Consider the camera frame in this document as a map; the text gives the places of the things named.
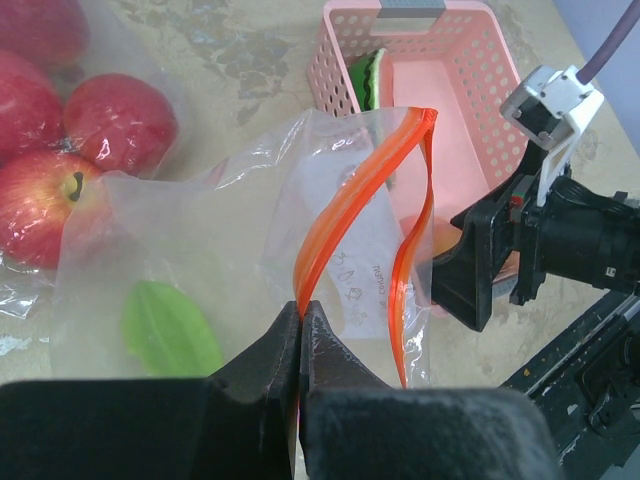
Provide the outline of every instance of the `apple stem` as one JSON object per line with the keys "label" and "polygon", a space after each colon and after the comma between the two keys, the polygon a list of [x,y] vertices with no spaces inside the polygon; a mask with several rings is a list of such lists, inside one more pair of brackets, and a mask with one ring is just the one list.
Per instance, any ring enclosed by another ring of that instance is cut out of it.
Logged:
{"label": "apple stem", "polygon": [[82,191],[82,181],[84,180],[84,175],[82,174],[82,172],[76,172],[73,174],[73,178],[76,179],[78,186],[76,187],[75,192],[69,195],[69,199],[71,199],[71,201],[73,202],[77,202],[78,200],[80,200],[80,192]]}

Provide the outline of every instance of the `green toy vegetable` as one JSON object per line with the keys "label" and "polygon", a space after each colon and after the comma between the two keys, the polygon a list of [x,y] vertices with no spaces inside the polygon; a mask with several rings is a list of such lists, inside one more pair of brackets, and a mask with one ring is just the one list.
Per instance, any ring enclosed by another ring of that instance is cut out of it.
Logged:
{"label": "green toy vegetable", "polygon": [[152,375],[204,377],[224,365],[198,306],[170,285],[136,283],[125,300],[120,326],[127,349]]}

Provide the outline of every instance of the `transparent plastic bag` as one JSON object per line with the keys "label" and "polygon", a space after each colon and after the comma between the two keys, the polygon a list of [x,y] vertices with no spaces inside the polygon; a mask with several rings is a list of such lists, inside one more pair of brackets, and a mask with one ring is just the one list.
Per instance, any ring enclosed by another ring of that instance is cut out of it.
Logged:
{"label": "transparent plastic bag", "polygon": [[25,318],[52,285],[74,174],[155,177],[190,115],[179,85],[92,0],[0,2],[0,105],[0,313]]}
{"label": "transparent plastic bag", "polygon": [[[425,156],[430,165],[434,121],[423,109],[340,119],[309,111],[191,182],[107,175],[92,184],[109,213],[87,228],[96,214],[77,209],[65,227],[54,375],[149,375],[135,352],[158,339],[150,332],[132,353],[122,325],[132,289],[151,281],[197,305],[225,361],[285,302],[306,311],[313,297],[374,373],[425,385],[433,205]],[[416,165],[422,191],[403,194]],[[403,218],[416,217],[403,235]]]}

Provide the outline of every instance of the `white plastic bracket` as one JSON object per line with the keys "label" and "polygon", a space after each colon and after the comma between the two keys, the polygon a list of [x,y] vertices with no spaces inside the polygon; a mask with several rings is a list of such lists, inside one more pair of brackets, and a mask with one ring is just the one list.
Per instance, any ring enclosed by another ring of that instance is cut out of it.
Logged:
{"label": "white plastic bracket", "polygon": [[544,206],[555,179],[566,171],[571,161],[571,154],[578,145],[580,137],[587,130],[591,120],[593,120],[600,106],[604,103],[604,95],[598,90],[591,88],[589,92],[588,96],[582,99],[578,106],[562,115],[563,122],[566,122],[571,127],[573,133],[553,147],[542,163],[538,198],[536,199],[539,207]]}

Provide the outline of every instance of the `orange bag seal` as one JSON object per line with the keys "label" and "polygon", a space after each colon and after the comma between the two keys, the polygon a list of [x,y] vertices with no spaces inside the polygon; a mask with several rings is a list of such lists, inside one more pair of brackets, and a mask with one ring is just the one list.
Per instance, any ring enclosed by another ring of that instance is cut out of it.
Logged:
{"label": "orange bag seal", "polygon": [[416,224],[398,249],[389,288],[391,349],[404,387],[407,386],[404,367],[405,291],[418,243],[433,212],[431,157],[437,116],[438,112],[430,108],[408,109],[400,127],[358,167],[318,215],[305,237],[293,270],[293,289],[303,318],[322,272],[349,227],[387,178],[420,145],[427,166],[427,194]]}

